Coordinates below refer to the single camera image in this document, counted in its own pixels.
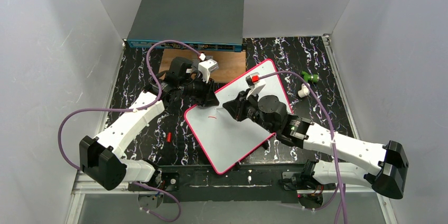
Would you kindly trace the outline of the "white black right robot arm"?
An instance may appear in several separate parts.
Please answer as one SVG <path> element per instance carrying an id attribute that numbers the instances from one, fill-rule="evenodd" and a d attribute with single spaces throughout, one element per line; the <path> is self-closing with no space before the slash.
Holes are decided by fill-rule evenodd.
<path id="1" fill-rule="evenodd" d="M 341 135 L 298 115 L 277 96 L 248 96 L 241 91 L 223 108 L 236 121 L 251 120 L 281 143 L 331 155 L 334 162 L 308 161 L 297 180 L 316 185 L 365 186 L 391 199 L 402 199 L 409 161 L 401 143 L 365 142 Z"/>

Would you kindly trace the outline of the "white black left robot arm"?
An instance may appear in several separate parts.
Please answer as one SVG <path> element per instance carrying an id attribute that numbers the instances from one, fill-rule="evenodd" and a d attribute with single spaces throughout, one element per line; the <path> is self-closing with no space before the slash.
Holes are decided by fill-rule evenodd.
<path id="1" fill-rule="evenodd" d="M 95 137 L 85 136 L 79 144 L 80 169 L 106 190 L 122 182 L 144 182 L 160 187 L 162 170 L 150 160 L 126 160 L 131 141 L 171 103 L 191 99 L 201 107 L 219 105 L 211 73 L 217 61 L 204 58 L 197 66 L 176 57 L 170 68 L 155 75 L 130 107 Z"/>

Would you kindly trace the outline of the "red marker cap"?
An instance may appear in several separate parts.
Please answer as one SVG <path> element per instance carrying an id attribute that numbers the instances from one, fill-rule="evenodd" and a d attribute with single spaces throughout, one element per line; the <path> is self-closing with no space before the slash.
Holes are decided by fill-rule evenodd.
<path id="1" fill-rule="evenodd" d="M 171 138 L 172 138 L 172 133 L 168 133 L 167 136 L 166 136 L 166 141 L 168 143 L 170 143 L 171 142 Z"/>

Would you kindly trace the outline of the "pink framed whiteboard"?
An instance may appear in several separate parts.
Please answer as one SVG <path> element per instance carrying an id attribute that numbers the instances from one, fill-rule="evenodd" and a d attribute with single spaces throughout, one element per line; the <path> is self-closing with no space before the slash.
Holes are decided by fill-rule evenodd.
<path id="1" fill-rule="evenodd" d="M 229 171 L 237 162 L 273 137 L 273 134 L 249 119 L 238 122 L 225 109 L 216 108 L 234 100 L 240 91 L 248 88 L 245 78 L 249 74 L 258 72 L 263 76 L 276 71 L 274 61 L 266 59 L 218 89 L 216 97 L 219 106 L 194 105 L 184 113 L 189 129 L 217 174 Z"/>

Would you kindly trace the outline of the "white plastic elbow fitting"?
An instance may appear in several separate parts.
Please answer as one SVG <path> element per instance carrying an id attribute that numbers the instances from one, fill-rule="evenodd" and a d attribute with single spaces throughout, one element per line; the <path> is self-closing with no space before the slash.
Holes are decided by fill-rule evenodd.
<path id="1" fill-rule="evenodd" d="M 302 84 L 301 89 L 297 92 L 297 95 L 300 98 L 304 98 L 307 97 L 309 94 L 310 94 L 309 88 L 305 84 Z"/>

